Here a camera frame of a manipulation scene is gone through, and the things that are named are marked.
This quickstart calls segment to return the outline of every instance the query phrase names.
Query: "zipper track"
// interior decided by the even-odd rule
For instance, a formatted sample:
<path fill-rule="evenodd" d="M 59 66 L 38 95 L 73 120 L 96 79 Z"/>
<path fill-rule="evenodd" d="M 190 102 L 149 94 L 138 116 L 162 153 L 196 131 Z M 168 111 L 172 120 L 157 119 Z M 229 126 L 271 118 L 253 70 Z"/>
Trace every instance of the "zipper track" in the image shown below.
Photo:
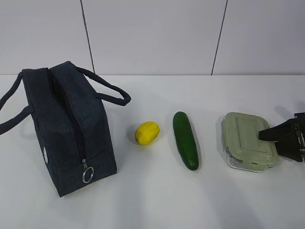
<path fill-rule="evenodd" d="M 47 75 L 49 78 L 51 93 L 53 97 L 55 98 L 56 102 L 60 105 L 60 107 L 62 107 L 62 109 L 64 110 L 65 114 L 67 115 L 68 119 L 71 122 L 80 160 L 81 163 L 83 163 L 83 160 L 86 160 L 86 148 L 85 148 L 84 134 L 82 132 L 81 126 L 73 113 L 73 109 L 71 107 L 71 104 L 69 103 L 68 97 L 66 95 L 63 86 L 58 81 L 58 79 L 56 79 L 56 77 L 54 76 L 51 70 L 47 69 Z"/>

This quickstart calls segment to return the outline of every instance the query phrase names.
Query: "round logo patch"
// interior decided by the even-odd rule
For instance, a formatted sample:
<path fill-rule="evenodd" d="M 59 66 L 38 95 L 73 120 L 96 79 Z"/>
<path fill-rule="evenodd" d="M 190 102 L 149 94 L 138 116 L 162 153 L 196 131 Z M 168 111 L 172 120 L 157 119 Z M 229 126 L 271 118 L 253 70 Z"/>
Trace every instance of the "round logo patch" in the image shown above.
<path fill-rule="evenodd" d="M 44 157 L 44 161 L 48 163 L 48 155 L 47 155 L 46 147 L 43 148 L 43 157 Z"/>

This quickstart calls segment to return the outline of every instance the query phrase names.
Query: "dark blue lunch bag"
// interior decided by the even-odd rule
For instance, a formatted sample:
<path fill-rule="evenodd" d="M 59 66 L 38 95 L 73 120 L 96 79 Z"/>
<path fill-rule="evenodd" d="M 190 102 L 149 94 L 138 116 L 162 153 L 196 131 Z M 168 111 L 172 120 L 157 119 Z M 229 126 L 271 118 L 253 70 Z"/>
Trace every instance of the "dark blue lunch bag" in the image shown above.
<path fill-rule="evenodd" d="M 84 75 L 118 91 L 123 99 L 97 93 Z M 0 135 L 32 116 L 42 155 L 60 197 L 117 172 L 101 100 L 125 106 L 131 100 L 125 91 L 65 62 L 50 69 L 22 70 L 0 100 L 0 110 L 21 80 L 29 105 L 0 124 Z"/>

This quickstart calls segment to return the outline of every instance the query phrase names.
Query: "green lid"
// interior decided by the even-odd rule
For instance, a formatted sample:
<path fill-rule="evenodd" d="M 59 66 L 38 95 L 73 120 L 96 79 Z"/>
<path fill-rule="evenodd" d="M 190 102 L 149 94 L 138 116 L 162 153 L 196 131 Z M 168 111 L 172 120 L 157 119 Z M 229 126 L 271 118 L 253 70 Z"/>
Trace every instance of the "green lid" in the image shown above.
<path fill-rule="evenodd" d="M 235 162 L 241 163 L 241 169 L 263 171 L 272 167 L 278 160 L 274 142 L 258 139 L 261 130 L 269 124 L 261 117 L 228 113 L 222 121 L 223 144 Z"/>

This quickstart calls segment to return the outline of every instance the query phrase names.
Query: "metal ring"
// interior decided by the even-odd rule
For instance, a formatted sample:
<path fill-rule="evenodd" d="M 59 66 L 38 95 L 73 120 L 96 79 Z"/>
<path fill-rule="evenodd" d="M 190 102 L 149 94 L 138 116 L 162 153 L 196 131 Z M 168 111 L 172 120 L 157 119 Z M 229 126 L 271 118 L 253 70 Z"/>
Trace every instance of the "metal ring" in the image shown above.
<path fill-rule="evenodd" d="M 88 181 L 85 180 L 85 176 L 86 176 L 86 173 L 88 172 L 88 170 L 91 169 L 92 170 L 92 173 L 91 173 L 91 177 Z M 93 178 L 93 174 L 94 174 L 94 168 L 93 167 L 88 167 L 85 172 L 82 174 L 82 181 L 85 183 L 85 184 L 88 184 L 92 178 Z"/>

